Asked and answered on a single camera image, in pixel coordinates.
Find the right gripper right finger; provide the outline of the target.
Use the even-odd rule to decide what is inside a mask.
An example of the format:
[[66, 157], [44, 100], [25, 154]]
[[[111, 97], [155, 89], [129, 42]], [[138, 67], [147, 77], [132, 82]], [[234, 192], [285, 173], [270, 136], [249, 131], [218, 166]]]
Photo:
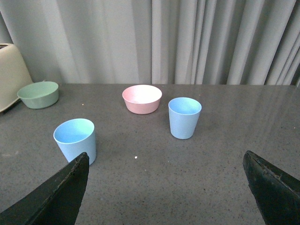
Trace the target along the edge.
[[300, 181], [252, 151], [244, 154], [243, 168], [265, 224], [298, 225]]

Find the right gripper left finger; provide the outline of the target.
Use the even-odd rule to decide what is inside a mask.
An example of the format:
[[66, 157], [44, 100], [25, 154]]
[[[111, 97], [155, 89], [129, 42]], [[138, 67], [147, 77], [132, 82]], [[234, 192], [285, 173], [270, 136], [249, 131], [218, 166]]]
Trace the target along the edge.
[[51, 178], [0, 214], [2, 225], [73, 225], [89, 174], [89, 156], [78, 155]]

